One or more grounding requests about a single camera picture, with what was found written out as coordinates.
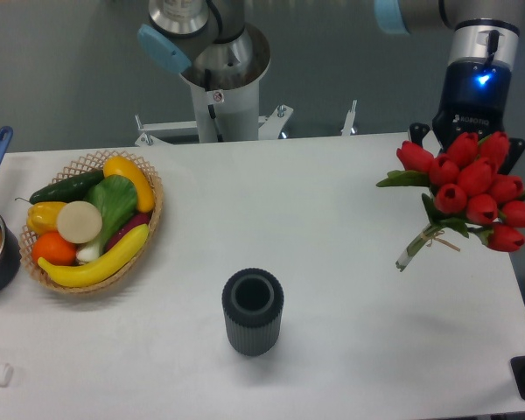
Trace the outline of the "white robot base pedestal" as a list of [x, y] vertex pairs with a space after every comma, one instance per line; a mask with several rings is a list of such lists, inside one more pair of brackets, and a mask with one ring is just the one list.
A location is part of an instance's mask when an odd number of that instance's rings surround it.
[[202, 143], [259, 137], [259, 83], [270, 45], [243, 1], [151, 1], [137, 38], [162, 69], [189, 86]]

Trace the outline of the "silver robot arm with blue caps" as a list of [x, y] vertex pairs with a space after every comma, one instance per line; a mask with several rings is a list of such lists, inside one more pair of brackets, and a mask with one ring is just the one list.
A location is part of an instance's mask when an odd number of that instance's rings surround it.
[[523, 9], [522, 1], [374, 2], [377, 24], [388, 34], [453, 33], [437, 114], [430, 124], [409, 126], [412, 143], [433, 133], [446, 151], [460, 134], [504, 129]]

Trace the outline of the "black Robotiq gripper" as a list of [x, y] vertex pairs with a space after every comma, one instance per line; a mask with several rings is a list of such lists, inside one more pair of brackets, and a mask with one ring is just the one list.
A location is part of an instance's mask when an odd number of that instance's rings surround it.
[[[503, 131], [511, 76], [511, 71], [504, 66], [486, 66], [475, 61], [450, 64], [432, 129], [428, 124], [413, 122], [409, 126], [409, 140], [438, 154], [438, 143], [447, 151], [463, 133], [486, 136]], [[510, 137], [508, 153], [498, 173], [508, 175], [524, 151], [525, 140]]]

